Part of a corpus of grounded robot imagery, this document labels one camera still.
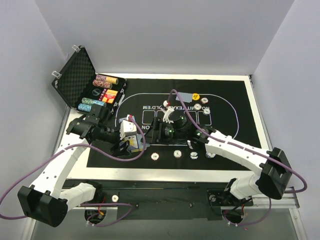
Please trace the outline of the red chips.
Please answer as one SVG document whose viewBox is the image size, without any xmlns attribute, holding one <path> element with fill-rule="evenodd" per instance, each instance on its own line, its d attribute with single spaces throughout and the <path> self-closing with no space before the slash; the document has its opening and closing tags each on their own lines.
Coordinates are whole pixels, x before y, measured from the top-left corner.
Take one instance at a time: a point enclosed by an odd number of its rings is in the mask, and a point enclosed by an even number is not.
<svg viewBox="0 0 320 240">
<path fill-rule="evenodd" d="M 207 97 L 203 97 L 203 98 L 200 99 L 200 102 L 205 105 L 205 104 L 207 104 L 209 102 L 209 100 L 208 100 Z"/>
</svg>

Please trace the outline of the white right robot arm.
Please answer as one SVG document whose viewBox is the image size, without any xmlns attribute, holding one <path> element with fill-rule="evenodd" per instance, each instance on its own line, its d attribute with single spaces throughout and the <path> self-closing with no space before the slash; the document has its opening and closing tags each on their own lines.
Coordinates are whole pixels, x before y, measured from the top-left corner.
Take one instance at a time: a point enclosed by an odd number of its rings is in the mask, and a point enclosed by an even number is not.
<svg viewBox="0 0 320 240">
<path fill-rule="evenodd" d="M 164 118 L 154 117 L 150 129 L 153 144 L 183 142 L 193 151 L 221 156 L 252 171 L 251 176 L 231 179 L 225 187 L 223 198 L 230 205 L 259 194 L 280 200 L 292 176 L 283 150 L 262 149 L 237 141 L 212 126 L 197 124 L 183 110 Z"/>
</svg>

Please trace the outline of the card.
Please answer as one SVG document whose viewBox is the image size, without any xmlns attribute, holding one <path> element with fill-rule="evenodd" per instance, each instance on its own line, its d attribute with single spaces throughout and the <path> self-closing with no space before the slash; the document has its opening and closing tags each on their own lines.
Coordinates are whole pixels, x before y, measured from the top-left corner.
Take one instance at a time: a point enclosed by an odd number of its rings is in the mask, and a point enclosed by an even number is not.
<svg viewBox="0 0 320 240">
<path fill-rule="evenodd" d="M 185 103 L 191 103 L 193 100 L 193 94 L 192 93 L 186 93 L 186 92 L 178 92 L 180 96 L 180 100 L 182 100 Z"/>
<path fill-rule="evenodd" d="M 119 118 L 118 119 L 118 123 L 119 124 L 121 124 L 123 121 L 128 121 L 128 122 L 135 122 L 136 120 L 135 120 L 135 117 L 134 116 L 132 116 L 131 118 L 129 118 L 129 117 L 123 117 L 123 118 Z"/>
</svg>

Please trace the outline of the grey chips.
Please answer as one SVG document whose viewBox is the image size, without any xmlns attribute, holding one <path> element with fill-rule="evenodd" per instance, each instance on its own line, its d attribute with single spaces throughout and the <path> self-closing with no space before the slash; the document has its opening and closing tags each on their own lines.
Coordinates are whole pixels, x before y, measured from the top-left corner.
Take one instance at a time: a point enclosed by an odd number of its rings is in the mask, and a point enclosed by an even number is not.
<svg viewBox="0 0 320 240">
<path fill-rule="evenodd" d="M 200 111 L 200 110 L 202 109 L 202 106 L 201 106 L 201 104 L 196 103 L 196 104 L 193 106 L 193 109 L 196 110 L 196 111 Z"/>
</svg>

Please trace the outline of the red 100 chip stack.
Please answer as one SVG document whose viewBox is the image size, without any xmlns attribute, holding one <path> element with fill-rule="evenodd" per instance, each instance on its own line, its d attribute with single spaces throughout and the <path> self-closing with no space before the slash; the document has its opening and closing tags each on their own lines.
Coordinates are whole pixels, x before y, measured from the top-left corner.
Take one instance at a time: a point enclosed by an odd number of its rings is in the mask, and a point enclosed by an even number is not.
<svg viewBox="0 0 320 240">
<path fill-rule="evenodd" d="M 156 152 L 153 152 L 150 157 L 153 161 L 157 161 L 160 158 L 160 155 Z"/>
</svg>

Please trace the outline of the blue 5 chip stack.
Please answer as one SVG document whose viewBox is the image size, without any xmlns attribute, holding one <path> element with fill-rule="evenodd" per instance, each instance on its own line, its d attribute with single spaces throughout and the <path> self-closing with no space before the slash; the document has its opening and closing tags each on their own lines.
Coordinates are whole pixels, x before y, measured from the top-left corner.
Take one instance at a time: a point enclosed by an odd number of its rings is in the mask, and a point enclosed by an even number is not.
<svg viewBox="0 0 320 240">
<path fill-rule="evenodd" d="M 193 152 L 190 153 L 190 158 L 192 160 L 196 160 L 196 159 L 198 159 L 198 157 L 199 157 L 199 155 L 198 155 L 197 152 L 193 151 Z"/>
</svg>

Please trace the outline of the blue playing card box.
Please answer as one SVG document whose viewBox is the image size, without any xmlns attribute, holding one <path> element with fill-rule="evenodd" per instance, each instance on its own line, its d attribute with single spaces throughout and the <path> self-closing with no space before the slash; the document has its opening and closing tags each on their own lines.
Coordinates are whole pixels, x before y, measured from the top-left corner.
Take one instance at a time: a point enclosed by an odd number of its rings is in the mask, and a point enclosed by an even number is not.
<svg viewBox="0 0 320 240">
<path fill-rule="evenodd" d="M 147 143 L 145 143 L 144 145 L 143 137 L 141 134 L 125 137 L 120 141 L 119 146 L 124 147 L 126 143 L 128 143 L 127 151 L 129 153 L 141 152 L 143 149 L 146 149 L 148 147 Z"/>
</svg>

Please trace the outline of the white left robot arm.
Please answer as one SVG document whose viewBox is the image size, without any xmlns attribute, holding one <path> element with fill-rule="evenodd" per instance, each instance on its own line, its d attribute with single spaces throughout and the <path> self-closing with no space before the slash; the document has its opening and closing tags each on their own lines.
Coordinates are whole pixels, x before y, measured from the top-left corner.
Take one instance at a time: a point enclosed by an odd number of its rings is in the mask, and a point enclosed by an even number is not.
<svg viewBox="0 0 320 240">
<path fill-rule="evenodd" d="M 26 217 L 52 227 L 59 226 L 68 211 L 81 205 L 100 206 L 103 202 L 102 185 L 85 180 L 70 189 L 63 185 L 82 153 L 92 146 L 92 141 L 116 142 L 120 139 L 117 131 L 101 125 L 100 119 L 88 115 L 75 118 L 66 129 L 67 134 L 78 135 L 75 144 L 66 141 L 48 160 L 43 172 L 30 184 L 22 186 L 17 197 Z"/>
</svg>

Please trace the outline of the grey 1 chip stack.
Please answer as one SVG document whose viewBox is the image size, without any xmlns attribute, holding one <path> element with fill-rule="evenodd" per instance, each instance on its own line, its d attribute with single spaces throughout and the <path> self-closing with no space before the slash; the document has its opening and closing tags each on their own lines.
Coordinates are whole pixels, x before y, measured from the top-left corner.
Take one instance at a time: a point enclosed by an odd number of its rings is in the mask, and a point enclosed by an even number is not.
<svg viewBox="0 0 320 240">
<path fill-rule="evenodd" d="M 173 152 L 173 156 L 176 158 L 176 159 L 179 159 L 182 157 L 182 152 L 180 150 L 175 150 Z"/>
</svg>

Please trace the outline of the yellow big blind button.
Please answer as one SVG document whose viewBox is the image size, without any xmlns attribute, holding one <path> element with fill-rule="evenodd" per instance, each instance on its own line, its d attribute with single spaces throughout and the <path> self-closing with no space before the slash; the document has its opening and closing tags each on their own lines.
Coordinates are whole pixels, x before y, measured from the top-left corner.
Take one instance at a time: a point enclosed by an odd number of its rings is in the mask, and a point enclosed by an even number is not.
<svg viewBox="0 0 320 240">
<path fill-rule="evenodd" d="M 198 93 L 193 93 L 192 94 L 192 100 L 193 101 L 197 101 L 197 100 L 199 100 L 200 99 L 200 95 L 198 94 Z"/>
</svg>

